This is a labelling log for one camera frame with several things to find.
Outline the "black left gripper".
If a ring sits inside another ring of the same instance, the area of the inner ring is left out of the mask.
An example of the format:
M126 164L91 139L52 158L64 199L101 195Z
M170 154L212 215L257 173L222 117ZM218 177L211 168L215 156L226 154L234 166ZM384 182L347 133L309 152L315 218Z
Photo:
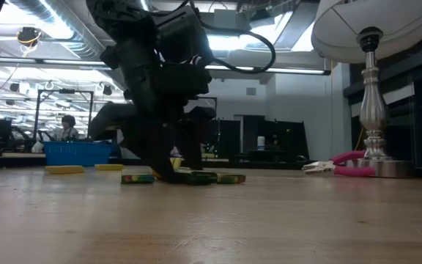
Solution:
M189 6L150 13L133 4L101 4L100 28L115 42L100 58L121 71L135 106L105 104L88 133L94 141L121 133L120 147L139 157L161 180L176 183L168 133L152 117L179 111L189 99L209 92L212 78L206 67L212 52L199 17ZM215 116L214 108L195 106L180 120L180 152L193 170L203 170L201 143Z

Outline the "long LED light bar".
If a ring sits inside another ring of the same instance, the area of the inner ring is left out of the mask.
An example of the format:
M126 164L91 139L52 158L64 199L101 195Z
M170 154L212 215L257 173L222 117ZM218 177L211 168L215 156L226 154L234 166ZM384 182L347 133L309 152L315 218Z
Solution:
M109 68L105 63L96 62L96 61L0 57L0 66L15 67L16 65L19 65L22 67L70 68L70 69L72 68L72 69L78 69L78 70L101 70L101 71L111 70L111 68ZM330 71L329 70L271 67L267 70L267 73L328 76L330 74Z

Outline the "grey ceiling box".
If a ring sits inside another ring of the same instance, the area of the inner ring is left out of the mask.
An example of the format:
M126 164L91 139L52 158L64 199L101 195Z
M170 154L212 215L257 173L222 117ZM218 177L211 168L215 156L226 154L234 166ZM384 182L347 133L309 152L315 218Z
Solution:
M237 25L236 14L234 10L215 9L212 24L222 29L235 29Z

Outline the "black gantry frame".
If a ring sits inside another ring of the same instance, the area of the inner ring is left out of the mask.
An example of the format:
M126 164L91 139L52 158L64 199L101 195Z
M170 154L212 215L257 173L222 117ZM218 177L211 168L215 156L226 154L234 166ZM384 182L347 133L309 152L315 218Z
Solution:
M58 92L59 94L89 94L90 95L90 99L86 100L87 102L89 102L89 115L88 115L88 122L87 124L89 125L90 122L92 121L92 110L93 110L93 105L94 105L94 95L95 93L93 91L86 91L86 90L76 90L76 89L39 89L37 90L37 101L36 101L36 109L35 109L35 114L34 114L34 129L33 129L33 140L37 140L37 131L38 131L38 121L39 121L39 115L40 115L40 104L47 100L49 98L50 95L52 95L54 92Z

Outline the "green yellow crayon box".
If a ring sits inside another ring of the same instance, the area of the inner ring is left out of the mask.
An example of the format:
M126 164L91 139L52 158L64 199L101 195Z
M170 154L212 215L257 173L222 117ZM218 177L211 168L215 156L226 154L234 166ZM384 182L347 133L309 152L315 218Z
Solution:
M188 185L209 185L218 182L218 176L215 172L204 170L179 169L176 171L182 183Z
M217 184L240 184L246 181L246 176L232 173L217 174Z
M131 175L122 175L121 184L131 185L131 184L152 184L155 182L155 176L151 174L131 174Z

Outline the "blue plastic basket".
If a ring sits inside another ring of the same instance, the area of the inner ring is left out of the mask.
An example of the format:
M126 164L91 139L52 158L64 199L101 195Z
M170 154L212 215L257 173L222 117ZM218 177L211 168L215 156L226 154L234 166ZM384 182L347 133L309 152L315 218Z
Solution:
M94 166L107 164L110 144L94 142L46 142L44 153L49 166Z

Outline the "black aluminium table frame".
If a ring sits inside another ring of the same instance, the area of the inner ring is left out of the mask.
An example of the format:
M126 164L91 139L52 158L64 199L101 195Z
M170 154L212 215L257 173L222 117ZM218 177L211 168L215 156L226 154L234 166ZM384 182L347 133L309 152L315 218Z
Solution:
M309 162L295 163L273 163L273 162L225 162L225 161L202 161L202 168L219 168L219 169L287 169L301 170L303 165ZM147 166L141 159L120 159L110 158L107 164L121 164L125 166ZM44 157L0 157L0 169L47 166Z

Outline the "pink handled pliers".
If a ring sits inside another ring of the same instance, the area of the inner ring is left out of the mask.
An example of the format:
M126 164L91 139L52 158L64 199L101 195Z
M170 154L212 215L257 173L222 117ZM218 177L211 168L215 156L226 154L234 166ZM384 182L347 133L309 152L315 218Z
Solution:
M363 158L364 155L364 150L349 151L332 157L329 161L316 161L310 164L306 164L302 167L302 171L307 175L331 171L334 175L348 177L375 176L376 171L370 166L349 167L344 165L346 161L354 161L359 158Z

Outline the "black cabinet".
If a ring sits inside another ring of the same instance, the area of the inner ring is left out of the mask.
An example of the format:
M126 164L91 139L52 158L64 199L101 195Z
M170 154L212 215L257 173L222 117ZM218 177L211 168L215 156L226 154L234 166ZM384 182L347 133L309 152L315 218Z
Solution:
M293 163L309 157L304 122L266 120L243 116L243 155L250 162ZM257 137L265 137L265 150L257 150Z

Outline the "black partition panels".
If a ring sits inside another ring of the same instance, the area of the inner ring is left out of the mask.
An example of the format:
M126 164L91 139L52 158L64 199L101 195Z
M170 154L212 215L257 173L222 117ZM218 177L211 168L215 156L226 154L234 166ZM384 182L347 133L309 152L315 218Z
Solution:
M213 120L208 143L215 157L233 160L240 153L240 122Z

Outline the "silver ventilation duct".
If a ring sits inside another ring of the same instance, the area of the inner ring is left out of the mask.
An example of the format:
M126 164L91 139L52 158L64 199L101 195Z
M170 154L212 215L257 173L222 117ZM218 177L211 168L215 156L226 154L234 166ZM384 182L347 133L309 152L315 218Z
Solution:
M81 60L97 61L105 50L63 0L7 0L27 15L37 18L43 32Z

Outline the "white shade silver table lamp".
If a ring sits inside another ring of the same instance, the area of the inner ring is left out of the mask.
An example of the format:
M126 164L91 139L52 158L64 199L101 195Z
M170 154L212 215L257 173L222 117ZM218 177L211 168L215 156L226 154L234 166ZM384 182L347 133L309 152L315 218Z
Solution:
M345 166L375 169L401 161L386 152L386 102L380 93L377 60L411 48L422 40L422 0L320 0L311 43L322 57L365 63L360 124L366 132L365 155Z

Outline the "person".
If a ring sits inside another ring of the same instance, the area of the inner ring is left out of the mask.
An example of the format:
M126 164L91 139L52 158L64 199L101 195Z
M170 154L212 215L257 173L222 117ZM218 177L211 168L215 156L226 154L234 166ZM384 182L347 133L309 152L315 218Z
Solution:
M72 115L65 115L62 118L62 127L55 131L56 141L75 141L78 139L78 130L75 128L75 118Z

